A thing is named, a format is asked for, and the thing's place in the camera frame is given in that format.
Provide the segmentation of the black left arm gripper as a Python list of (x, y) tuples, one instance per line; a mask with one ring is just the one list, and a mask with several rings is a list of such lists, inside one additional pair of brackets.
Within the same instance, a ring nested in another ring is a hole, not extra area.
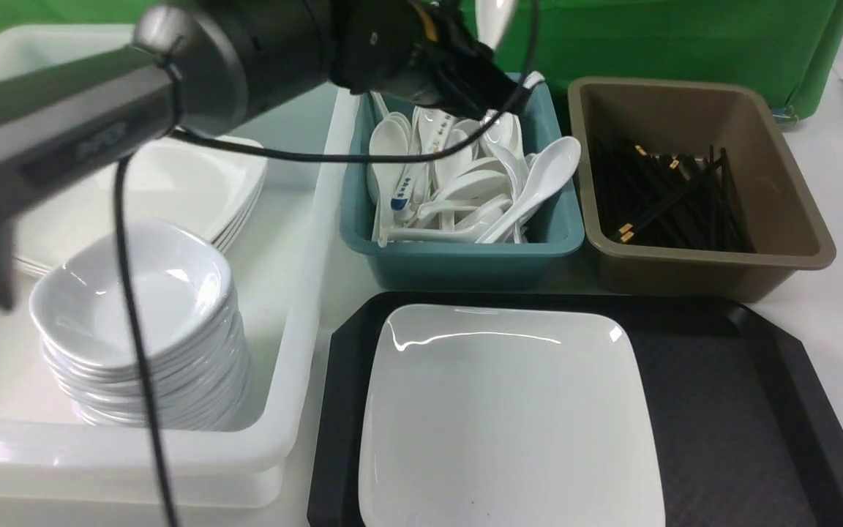
[(495, 63), (457, 1), (332, 1), (330, 79), (458, 118), (524, 113), (531, 91)]

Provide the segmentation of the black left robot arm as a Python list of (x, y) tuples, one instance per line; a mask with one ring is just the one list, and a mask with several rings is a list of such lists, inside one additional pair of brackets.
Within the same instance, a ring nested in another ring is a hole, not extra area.
[(495, 63), (455, 1), (160, 1), (119, 49), (0, 81), (0, 308), (14, 305), (13, 227), (21, 214), (108, 165), (114, 247), (149, 421), (157, 398), (124, 227), (132, 157), (170, 136), (301, 163), (431, 162), (438, 154), (305, 154), (225, 143), (234, 130), (326, 81), (494, 124), (528, 90)]

